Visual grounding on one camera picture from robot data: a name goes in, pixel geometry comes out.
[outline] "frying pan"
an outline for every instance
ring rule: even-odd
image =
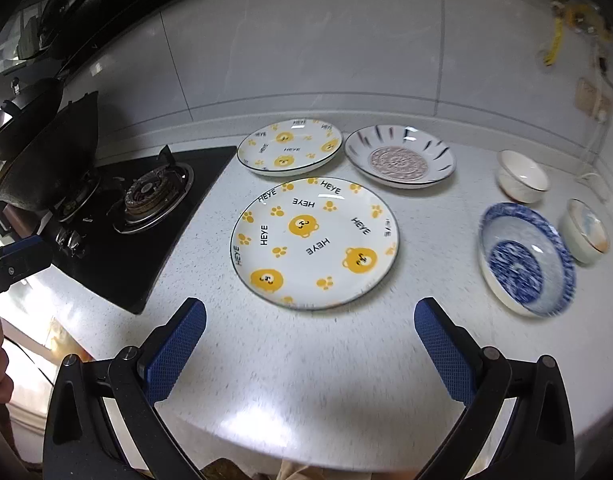
[[[26,147],[51,119],[62,100],[63,83],[47,77],[21,91],[0,106],[0,160],[11,160]]]
[[[98,146],[98,93],[60,110],[22,152],[0,170],[0,200],[27,211],[57,204],[93,166]]]

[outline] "blue and white bowl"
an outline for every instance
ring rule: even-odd
[[[571,254],[557,230],[526,206],[501,202],[480,220],[479,261],[495,295],[523,316],[564,312],[575,292]]]

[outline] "plate rim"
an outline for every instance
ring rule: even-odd
[[[272,126],[273,124],[278,124],[278,123],[284,123],[284,122],[288,122],[288,121],[321,121],[323,123],[327,123],[327,124],[331,124],[331,126],[333,126],[336,130],[338,130],[338,133],[340,134],[340,144],[338,144],[337,148],[335,150],[333,150],[333,152],[329,153],[329,155],[325,156],[325,158],[321,158],[320,160],[317,160],[315,162],[311,162],[310,164],[306,165],[306,166],[298,166],[297,168],[285,168],[284,170],[260,170],[259,168],[254,168],[253,166],[249,166],[248,164],[245,164],[242,159],[240,158],[240,148],[242,147],[242,145],[244,144],[244,142],[246,140],[248,140],[249,137],[251,137],[254,133],[259,132],[260,130],[263,130],[264,128],[267,128],[268,126]],[[310,168],[311,166],[318,164],[320,162],[324,163],[326,160],[329,160],[332,156],[334,156],[338,151],[340,151],[340,148],[343,146],[344,144],[344,135],[341,131],[340,128],[338,128],[337,126],[335,126],[335,124],[331,123],[330,121],[323,121],[322,119],[314,119],[311,117],[302,117],[302,118],[293,118],[293,119],[285,119],[282,121],[276,121],[274,123],[270,123],[267,124],[266,126],[263,126],[261,128],[258,128],[257,130],[254,130],[253,132],[251,132],[250,134],[248,134],[241,142],[240,144],[237,145],[237,150],[235,150],[235,155],[237,156],[237,161],[243,165],[245,168],[247,168],[247,170],[255,170],[255,171],[263,171],[264,173],[268,174],[269,176],[275,174],[275,173],[284,173],[285,171],[296,171],[296,170],[305,170],[306,168]]]
[[[267,189],[265,191],[265,193],[268,193],[272,189],[276,189],[278,187],[282,187],[282,184],[292,184],[292,183],[294,183],[294,182],[296,182],[298,180],[307,180],[308,178],[309,177],[302,177],[302,178],[296,178],[295,180],[290,180],[288,182],[282,182],[281,184],[278,184],[277,186],[273,186],[273,187]],[[231,231],[231,238],[229,238],[229,248],[228,248],[229,259],[231,260],[231,267],[233,267],[233,271],[235,272],[235,275],[238,277],[240,282],[246,287],[247,290],[249,290],[250,292],[253,292],[257,297],[262,298],[263,300],[268,301],[269,303],[271,303],[271,304],[273,304],[275,306],[286,308],[288,310],[298,310],[298,311],[327,310],[329,308],[336,308],[338,306],[342,306],[344,304],[348,304],[351,301],[355,301],[358,298],[361,298],[362,296],[364,296],[365,294],[368,294],[370,291],[372,291],[374,288],[376,288],[376,286],[378,286],[378,284],[381,283],[382,280],[384,280],[384,278],[387,276],[387,274],[389,272],[391,272],[391,269],[393,268],[393,266],[395,264],[395,260],[397,259],[397,255],[400,253],[400,226],[397,224],[397,220],[395,219],[395,215],[393,214],[393,211],[389,207],[389,204],[387,204],[382,198],[380,198],[380,196],[375,191],[373,191],[371,188],[369,188],[367,186],[362,186],[362,184],[358,184],[357,182],[353,182],[352,180],[347,180],[345,178],[338,178],[336,176],[332,176],[332,177],[319,176],[319,177],[316,177],[316,178],[328,178],[329,180],[341,180],[343,182],[347,182],[348,184],[356,184],[357,186],[363,187],[364,189],[366,189],[369,192],[373,193],[374,196],[378,197],[379,200],[384,204],[384,206],[386,206],[387,211],[389,211],[389,213],[391,213],[392,222],[395,224],[395,234],[397,235],[397,245],[395,246],[395,253],[393,255],[393,258],[391,259],[391,263],[387,267],[387,270],[385,270],[385,272],[382,275],[382,277],[376,283],[374,283],[370,288],[368,288],[364,292],[360,292],[359,294],[353,296],[352,298],[349,298],[349,300],[345,300],[345,301],[343,301],[341,303],[333,303],[333,304],[330,304],[330,305],[327,305],[327,306],[317,306],[317,307],[311,307],[311,308],[300,308],[300,307],[290,306],[289,304],[286,304],[286,303],[276,303],[275,301],[271,301],[266,296],[262,295],[261,293],[257,292],[256,290],[253,290],[253,288],[249,287],[246,284],[245,280],[243,280],[242,277],[240,276],[240,273],[237,272],[237,269],[235,269],[235,263],[233,261],[232,248],[233,248],[233,237],[235,235],[235,229],[237,228],[237,225],[240,223],[240,220],[242,219],[242,215],[245,213],[245,211],[248,211],[249,208],[254,203],[256,203],[258,201],[257,198],[254,199],[245,209],[242,210],[242,212],[237,217],[237,220],[235,221],[235,223],[233,225],[233,230]]]
[[[404,126],[403,124],[389,124],[389,125],[390,126],[401,126],[403,128],[414,128],[414,126]],[[405,182],[403,180],[391,180],[389,178],[384,178],[384,177],[382,177],[380,175],[370,173],[369,171],[364,170],[363,168],[360,168],[359,165],[357,165],[355,163],[353,158],[351,156],[349,156],[349,152],[347,151],[347,142],[349,141],[349,139],[352,136],[354,136],[355,134],[358,134],[361,130],[364,130],[366,128],[371,128],[372,126],[387,126],[387,124],[372,124],[372,125],[369,125],[369,126],[362,126],[361,128],[355,130],[352,134],[350,134],[346,139],[344,139],[344,143],[343,143],[344,144],[344,155],[346,155],[347,158],[352,163],[352,165],[355,168],[357,168],[358,170],[362,171],[362,173],[366,173],[366,174],[369,174],[369,175],[374,176],[376,178],[379,178],[380,180],[382,180],[384,182],[389,182],[391,184],[404,184],[405,186],[411,186],[411,187],[418,187],[418,186],[420,186],[420,187],[429,187],[429,186],[432,186],[433,184],[437,184],[439,182],[442,182],[443,180],[448,179],[452,174],[455,173],[455,171],[456,171],[456,169],[458,167],[458,159],[453,154],[453,150],[451,149],[450,144],[448,142],[446,142],[445,140],[439,139],[438,137],[434,136],[433,134],[430,134],[429,132],[427,132],[425,130],[420,130],[419,128],[416,128],[416,130],[418,130],[420,132],[423,132],[423,133],[427,134],[428,136],[433,137],[434,139],[437,139],[437,140],[439,140],[441,142],[444,142],[446,144],[446,146],[449,148],[449,151],[451,152],[451,156],[453,157],[454,163],[453,163],[453,169],[451,170],[451,172],[448,175],[443,176],[442,178],[439,178],[437,180],[428,180],[427,182],[424,182],[424,183],[411,183],[411,182]]]
[[[562,314],[571,305],[571,302],[573,301],[576,289],[576,276],[575,267],[573,266],[573,256],[571,256],[569,249],[567,249],[567,246],[565,245],[564,240],[562,240],[560,233],[553,226],[553,224],[549,222],[549,220],[544,218],[544,216],[542,216],[537,211],[525,205],[516,204],[515,202],[497,202],[489,206],[482,214],[480,218],[480,225],[478,228],[478,246],[480,252],[485,256],[485,263],[487,264],[487,267],[489,269],[489,262],[486,259],[487,254],[485,252],[485,244],[483,240],[483,230],[488,224],[490,224],[491,221],[495,220],[496,218],[500,218],[501,216],[512,216],[515,218],[519,218],[525,222],[530,223],[542,234],[544,234],[544,236],[549,239],[554,249],[557,251],[563,268],[563,290],[552,310],[549,310],[548,312],[536,312],[535,310],[511,297],[510,294],[509,297],[511,297],[513,301],[516,301],[516,303],[518,303],[522,308],[525,308],[535,316],[554,317],[558,316],[559,314]]]

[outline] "countertop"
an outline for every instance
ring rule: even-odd
[[[398,222],[401,243],[391,272],[345,306],[296,312],[267,303],[240,282],[229,256],[234,223],[251,200],[281,180],[253,175],[237,159],[192,218],[141,316],[97,297],[55,267],[30,280],[96,358],[141,343],[188,296],[200,298],[208,313],[206,331],[157,409],[260,452],[356,470],[424,465],[462,410],[413,328],[413,307],[426,296],[435,297],[481,346],[496,346],[518,360],[553,355],[579,434],[613,407],[612,219],[571,174],[545,168],[552,188],[534,208],[557,225],[567,199],[579,198],[605,222],[612,245],[595,266],[576,266],[575,299],[562,316],[517,316],[488,290],[476,260],[480,215],[508,200],[495,183],[496,153],[451,147],[455,175],[417,192],[365,179],[342,153],[310,174],[372,189]],[[506,422],[501,419],[493,440],[500,438]],[[484,453],[490,456],[493,449],[487,446]]]

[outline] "blue gripper pad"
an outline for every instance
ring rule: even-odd
[[[415,330],[451,398],[464,402],[468,406],[474,399],[477,390],[474,372],[427,303],[429,299],[432,298],[424,298],[415,306],[413,313]]]
[[[170,335],[141,373],[142,391],[151,406],[169,396],[205,328],[204,304],[196,298],[188,298],[164,327],[155,329],[169,329]]]

